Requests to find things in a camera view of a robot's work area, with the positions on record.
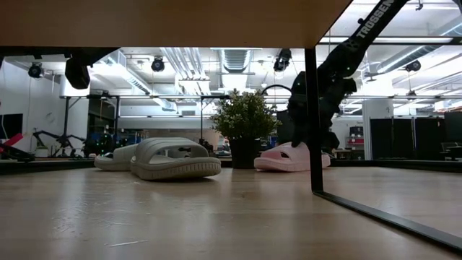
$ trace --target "security camera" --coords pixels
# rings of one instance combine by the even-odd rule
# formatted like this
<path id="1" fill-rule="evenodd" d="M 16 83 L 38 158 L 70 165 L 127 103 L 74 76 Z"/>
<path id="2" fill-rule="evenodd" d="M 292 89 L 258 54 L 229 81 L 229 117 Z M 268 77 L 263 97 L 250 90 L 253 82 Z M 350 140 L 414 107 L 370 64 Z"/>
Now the security camera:
<path id="1" fill-rule="evenodd" d="M 291 58 L 292 52 L 290 49 L 282 49 L 276 58 L 276 62 L 274 63 L 274 71 L 283 72 L 289 66 L 289 61 Z"/>
<path id="2" fill-rule="evenodd" d="M 42 64 L 40 62 L 32 63 L 32 66 L 29 68 L 29 77 L 34 79 L 41 79 L 43 77 Z"/>
<path id="3" fill-rule="evenodd" d="M 151 64 L 151 69 L 154 72 L 162 72 L 165 69 L 163 57 L 155 56 L 154 61 Z"/>
<path id="4" fill-rule="evenodd" d="M 410 64 L 407 64 L 404 69 L 407 71 L 407 72 L 417 72 L 420 70 L 420 68 L 422 68 L 422 65 L 420 64 L 419 61 L 413 61 L 411 62 Z"/>

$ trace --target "slide sandal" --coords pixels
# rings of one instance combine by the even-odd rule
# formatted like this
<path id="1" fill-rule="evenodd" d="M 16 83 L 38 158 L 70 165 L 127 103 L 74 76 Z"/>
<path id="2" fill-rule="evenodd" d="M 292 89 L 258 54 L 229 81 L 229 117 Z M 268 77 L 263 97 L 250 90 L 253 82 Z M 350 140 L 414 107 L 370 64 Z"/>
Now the slide sandal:
<path id="1" fill-rule="evenodd" d="M 190 157 L 179 150 L 190 150 Z M 163 181 L 173 178 L 215 176 L 222 171 L 219 159 L 186 138 L 145 139 L 138 144 L 131 159 L 131 172 L 142 180 Z"/>
<path id="2" fill-rule="evenodd" d="M 170 137 L 169 139 L 183 139 L 180 137 Z M 130 160 L 135 155 L 135 149 L 138 144 L 127 145 L 125 147 L 117 148 L 112 154 L 101 156 L 98 155 L 95 158 L 95 167 L 101 170 L 110 171 L 129 171 Z"/>
<path id="3" fill-rule="evenodd" d="M 331 164 L 328 155 L 321 155 L 323 168 Z M 310 150 L 305 143 L 292 147 L 291 143 L 281 144 L 278 147 L 269 149 L 255 158 L 253 165 L 259 170 L 278 170 L 285 172 L 297 172 L 310 170 Z"/>

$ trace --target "black plant pot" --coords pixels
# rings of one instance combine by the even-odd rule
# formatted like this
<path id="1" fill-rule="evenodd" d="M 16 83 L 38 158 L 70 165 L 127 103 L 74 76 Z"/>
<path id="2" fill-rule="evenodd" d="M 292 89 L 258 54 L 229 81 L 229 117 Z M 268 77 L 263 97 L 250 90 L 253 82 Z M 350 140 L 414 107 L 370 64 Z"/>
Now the black plant pot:
<path id="1" fill-rule="evenodd" d="M 232 167 L 234 169 L 254 169 L 253 161 L 260 151 L 260 140 L 231 139 Z"/>

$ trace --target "fluorescent light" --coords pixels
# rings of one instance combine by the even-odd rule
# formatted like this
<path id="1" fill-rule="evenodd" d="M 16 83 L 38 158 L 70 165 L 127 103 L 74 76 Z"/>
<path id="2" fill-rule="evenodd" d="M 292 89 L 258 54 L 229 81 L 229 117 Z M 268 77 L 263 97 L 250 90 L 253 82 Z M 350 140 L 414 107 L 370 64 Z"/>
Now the fluorescent light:
<path id="1" fill-rule="evenodd" d="M 348 37 L 322 37 L 319 43 L 339 44 L 339 43 L 343 43 L 345 40 L 348 40 Z"/>
<path id="2" fill-rule="evenodd" d="M 148 99 L 151 98 L 150 96 L 135 96 L 135 95 L 128 95 L 128 96 L 120 96 L 121 99 Z"/>
<path id="3" fill-rule="evenodd" d="M 242 50 L 242 51 L 249 51 L 249 50 L 263 50 L 263 48 L 226 48 L 226 47 L 212 47 L 210 48 L 213 51 L 220 51 L 220 50 Z"/>
<path id="4" fill-rule="evenodd" d="M 179 82 L 210 82 L 210 79 L 180 79 Z"/>
<path id="5" fill-rule="evenodd" d="M 201 116 L 181 116 L 182 118 L 200 118 Z M 202 116 L 202 118 L 210 118 L 210 115 Z"/>
<path id="6" fill-rule="evenodd" d="M 179 116 L 148 116 L 149 118 L 177 118 Z"/>
<path id="7" fill-rule="evenodd" d="M 319 43 L 331 43 L 331 44 L 340 44 L 343 43 L 345 40 L 348 40 L 348 37 L 344 36 L 331 36 L 331 37 L 322 37 Z M 377 37 L 374 40 L 374 43 L 421 43 L 422 45 L 428 43 L 450 43 L 453 40 L 452 37 Z"/>
<path id="8" fill-rule="evenodd" d="M 357 116 L 357 115 L 345 116 L 345 115 L 341 115 L 341 116 L 336 117 L 336 119 L 340 119 L 340 118 L 362 118 L 362 116 Z"/>
<path id="9" fill-rule="evenodd" d="M 451 37 L 379 37 L 374 43 L 450 43 Z"/>
<path id="10" fill-rule="evenodd" d="M 119 118 L 147 118 L 147 116 L 119 116 Z"/>
<path id="11" fill-rule="evenodd" d="M 151 98 L 169 98 L 169 99 L 201 99 L 200 95 L 153 95 Z"/>
<path id="12" fill-rule="evenodd" d="M 265 99 L 289 99 L 290 96 L 289 95 L 267 95 L 267 96 L 264 96 L 263 98 Z"/>

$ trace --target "pink slide sandal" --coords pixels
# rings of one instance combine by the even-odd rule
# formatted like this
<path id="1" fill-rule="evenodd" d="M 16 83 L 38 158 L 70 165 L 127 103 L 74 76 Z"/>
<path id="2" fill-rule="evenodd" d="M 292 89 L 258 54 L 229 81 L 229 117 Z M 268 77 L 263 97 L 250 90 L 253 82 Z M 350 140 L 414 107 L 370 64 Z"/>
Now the pink slide sandal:
<path id="1" fill-rule="evenodd" d="M 323 168 L 328 167 L 331 164 L 331 158 L 328 155 L 321 156 Z M 310 170 L 310 151 L 304 143 L 294 148 L 288 142 L 262 152 L 261 156 L 253 161 L 253 166 L 259 170 L 286 172 Z"/>

